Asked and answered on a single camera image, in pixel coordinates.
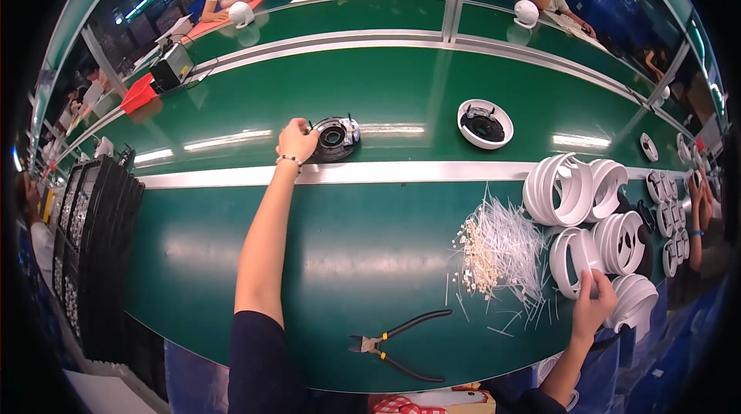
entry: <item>gingham fabric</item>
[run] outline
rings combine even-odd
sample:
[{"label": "gingham fabric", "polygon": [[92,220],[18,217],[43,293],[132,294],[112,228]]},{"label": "gingham fabric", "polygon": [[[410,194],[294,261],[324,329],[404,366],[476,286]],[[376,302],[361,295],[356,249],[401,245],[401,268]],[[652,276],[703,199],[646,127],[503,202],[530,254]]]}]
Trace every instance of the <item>gingham fabric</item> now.
[{"label": "gingham fabric", "polygon": [[409,398],[401,395],[384,398],[373,408],[374,412],[386,414],[387,412],[398,412],[400,414],[448,414],[443,407],[419,407],[413,404]]}]

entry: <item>wire cutter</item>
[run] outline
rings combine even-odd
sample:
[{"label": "wire cutter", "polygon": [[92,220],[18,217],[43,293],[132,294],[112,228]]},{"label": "wire cutter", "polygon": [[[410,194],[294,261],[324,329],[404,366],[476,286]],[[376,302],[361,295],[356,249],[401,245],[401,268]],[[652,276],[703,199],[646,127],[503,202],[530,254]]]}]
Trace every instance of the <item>wire cutter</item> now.
[{"label": "wire cutter", "polygon": [[388,332],[384,332],[380,337],[377,337],[377,338],[368,338],[362,335],[350,335],[352,338],[355,338],[356,340],[360,340],[360,346],[352,346],[348,348],[348,350],[354,351],[357,353],[373,353],[375,355],[378,355],[379,358],[389,363],[390,365],[394,366],[397,370],[400,370],[406,375],[409,375],[410,377],[416,378],[417,380],[421,380],[423,382],[434,382],[434,383],[445,382],[445,379],[442,377],[434,377],[434,376],[428,377],[426,375],[421,375],[421,374],[418,374],[412,371],[411,369],[408,369],[407,367],[403,366],[401,363],[398,363],[394,361],[393,359],[391,359],[385,352],[379,350],[378,344],[384,340],[388,340],[394,335],[399,335],[400,333],[404,332],[406,329],[410,329],[418,325],[422,321],[426,321],[427,319],[432,319],[435,317],[448,316],[451,313],[452,311],[449,309],[440,309],[440,311],[432,311],[432,312],[425,313],[421,316],[417,316],[413,318],[411,321],[404,322],[402,325],[398,327],[394,327]]}]

